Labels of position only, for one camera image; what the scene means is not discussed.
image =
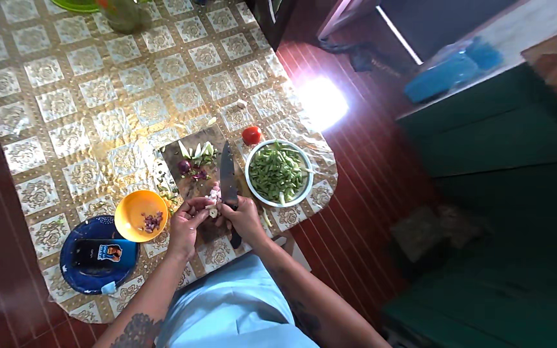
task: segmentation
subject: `light blue shirt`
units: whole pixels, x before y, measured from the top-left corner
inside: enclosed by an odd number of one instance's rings
[[[156,346],[318,347],[295,325],[285,297],[248,254],[177,291]]]

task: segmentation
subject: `tattoo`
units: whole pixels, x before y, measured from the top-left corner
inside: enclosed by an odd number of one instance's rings
[[[160,333],[163,320],[154,323],[149,315],[137,313],[124,328],[124,333],[115,339],[111,348],[146,348],[151,347]]]
[[[310,334],[314,334],[317,330],[321,329],[321,322],[319,318],[311,313],[306,312],[305,305],[298,300],[292,300],[291,307],[293,312],[296,313],[296,317],[300,320],[302,325],[309,331]]]
[[[319,318],[316,315],[307,312],[306,306],[291,296],[290,290],[281,284],[282,274],[285,272],[283,268],[267,268],[267,270],[276,281],[276,284],[285,296],[285,299],[287,299],[287,303],[289,304],[291,311],[296,315],[296,318],[302,324],[302,328],[304,329],[303,331],[311,338],[315,338],[317,332],[321,329],[321,321]]]

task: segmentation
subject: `knife handle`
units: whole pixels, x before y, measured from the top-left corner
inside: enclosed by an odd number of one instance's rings
[[[231,208],[233,211],[236,211],[238,209],[238,205],[237,204],[229,204],[226,202],[225,203],[229,208]],[[235,228],[231,228],[231,247],[235,250],[237,248],[239,248],[239,246],[242,244],[242,237],[239,235],[238,231],[236,231]]]

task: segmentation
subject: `phone case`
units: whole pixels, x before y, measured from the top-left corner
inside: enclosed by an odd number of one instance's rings
[[[81,239],[73,266],[87,269],[130,268],[136,263],[136,243],[126,239]]]

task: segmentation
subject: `red onion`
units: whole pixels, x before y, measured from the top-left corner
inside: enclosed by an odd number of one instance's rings
[[[187,160],[181,160],[178,163],[178,170],[180,171],[180,174],[182,174],[182,175],[188,173],[191,170],[191,163],[188,162]]]
[[[205,179],[207,178],[207,171],[200,170],[197,174],[192,176],[193,179]]]
[[[145,216],[145,228],[143,229],[147,233],[152,233],[154,230],[157,230],[160,226],[160,222],[162,221],[162,212],[157,212],[156,216],[153,215],[145,215],[145,213],[141,213],[141,216]]]

